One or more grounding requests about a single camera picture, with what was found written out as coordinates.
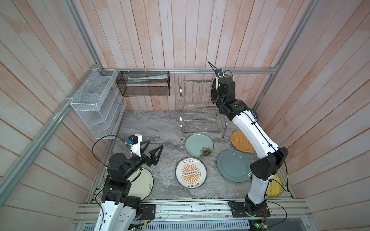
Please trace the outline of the stainless steel dish rack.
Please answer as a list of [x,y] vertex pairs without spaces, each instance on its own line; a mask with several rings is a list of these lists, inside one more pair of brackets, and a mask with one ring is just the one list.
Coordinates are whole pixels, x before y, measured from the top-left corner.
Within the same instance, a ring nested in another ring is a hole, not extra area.
[[211,101],[212,80],[185,80],[179,83],[180,137],[187,134],[219,133],[224,137],[228,119]]

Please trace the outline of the cream floral plate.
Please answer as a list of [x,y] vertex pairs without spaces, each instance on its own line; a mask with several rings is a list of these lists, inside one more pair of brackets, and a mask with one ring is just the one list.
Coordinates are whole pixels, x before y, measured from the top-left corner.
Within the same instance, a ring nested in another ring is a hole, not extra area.
[[140,168],[128,180],[132,184],[128,193],[129,196],[140,197],[141,200],[144,200],[150,195],[154,179],[148,169]]

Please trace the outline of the sunburst plate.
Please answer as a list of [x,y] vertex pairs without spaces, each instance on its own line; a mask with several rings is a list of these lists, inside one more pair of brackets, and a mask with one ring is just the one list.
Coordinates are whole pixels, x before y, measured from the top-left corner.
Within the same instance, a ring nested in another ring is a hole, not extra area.
[[175,179],[187,189],[201,187],[207,179],[207,168],[195,157],[187,157],[178,162],[175,168]]

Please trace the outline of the light green flower plate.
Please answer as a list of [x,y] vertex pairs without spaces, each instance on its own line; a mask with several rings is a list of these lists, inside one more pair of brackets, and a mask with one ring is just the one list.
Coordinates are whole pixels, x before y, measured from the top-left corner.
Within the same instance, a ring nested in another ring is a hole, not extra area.
[[192,134],[185,143],[188,153],[197,158],[208,157],[214,150],[214,143],[205,134]]

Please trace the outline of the white plate with black emblem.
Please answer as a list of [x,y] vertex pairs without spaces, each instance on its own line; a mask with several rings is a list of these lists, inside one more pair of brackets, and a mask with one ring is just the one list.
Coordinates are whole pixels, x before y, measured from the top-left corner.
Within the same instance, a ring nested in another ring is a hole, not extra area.
[[234,81],[234,75],[233,75],[233,73],[232,73],[231,70],[224,71],[224,77],[225,78],[230,78],[230,79],[232,79]]

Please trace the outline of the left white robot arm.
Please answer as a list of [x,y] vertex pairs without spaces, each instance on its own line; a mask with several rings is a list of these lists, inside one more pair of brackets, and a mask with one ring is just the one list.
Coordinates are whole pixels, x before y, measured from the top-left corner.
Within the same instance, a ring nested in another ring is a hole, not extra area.
[[108,177],[102,193],[102,202],[95,225],[96,231],[140,231],[155,217],[156,206],[142,207],[142,199],[129,195],[132,184],[138,179],[129,178],[141,169],[142,165],[157,165],[164,147],[161,145],[151,151],[149,156],[133,155],[127,158],[124,153],[113,154],[106,167]]

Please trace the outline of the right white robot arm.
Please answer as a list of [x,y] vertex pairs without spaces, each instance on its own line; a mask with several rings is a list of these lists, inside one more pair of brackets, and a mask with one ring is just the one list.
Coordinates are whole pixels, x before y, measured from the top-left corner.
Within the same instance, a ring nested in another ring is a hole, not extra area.
[[245,198],[244,208],[248,215],[266,206],[265,194],[269,183],[285,162],[288,150],[279,147],[260,127],[252,110],[244,101],[235,98],[235,82],[232,78],[216,77],[212,84],[211,101],[219,112],[232,121],[254,147],[258,160],[251,163],[253,174],[251,189]]

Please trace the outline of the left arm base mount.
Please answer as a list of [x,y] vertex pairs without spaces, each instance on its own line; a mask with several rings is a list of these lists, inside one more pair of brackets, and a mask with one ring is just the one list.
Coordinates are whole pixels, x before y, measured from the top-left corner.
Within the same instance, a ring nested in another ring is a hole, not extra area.
[[134,206],[136,210],[135,219],[149,219],[154,220],[156,214],[156,204],[144,204],[139,200]]

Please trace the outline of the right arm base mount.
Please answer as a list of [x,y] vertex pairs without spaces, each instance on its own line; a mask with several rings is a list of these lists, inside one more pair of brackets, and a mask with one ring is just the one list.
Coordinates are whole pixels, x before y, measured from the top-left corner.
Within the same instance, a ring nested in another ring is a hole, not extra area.
[[267,206],[267,201],[264,199],[260,204],[254,204],[249,197],[245,198],[245,202],[229,201],[228,206],[231,209],[234,218],[244,217],[270,217],[271,213]]

